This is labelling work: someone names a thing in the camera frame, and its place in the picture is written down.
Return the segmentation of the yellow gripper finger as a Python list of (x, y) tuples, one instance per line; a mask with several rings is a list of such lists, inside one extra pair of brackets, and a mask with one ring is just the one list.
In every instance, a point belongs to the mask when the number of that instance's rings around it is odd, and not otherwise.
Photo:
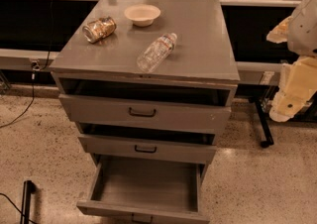
[(301, 56), (282, 65), (279, 89), (273, 97), (269, 117), (275, 122), (293, 118), (317, 91), (317, 58)]
[(285, 43), (288, 37), (288, 26), (292, 17), (286, 17), (278, 25), (276, 25), (266, 36), (269, 42), (280, 44)]

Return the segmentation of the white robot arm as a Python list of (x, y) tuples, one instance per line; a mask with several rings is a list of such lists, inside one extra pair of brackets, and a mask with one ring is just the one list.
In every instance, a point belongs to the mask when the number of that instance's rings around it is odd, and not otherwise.
[(269, 110), (273, 121), (286, 122), (317, 92), (317, 0), (302, 0), (266, 39), (287, 43), (288, 49), (298, 55), (293, 64), (282, 65), (279, 90)]

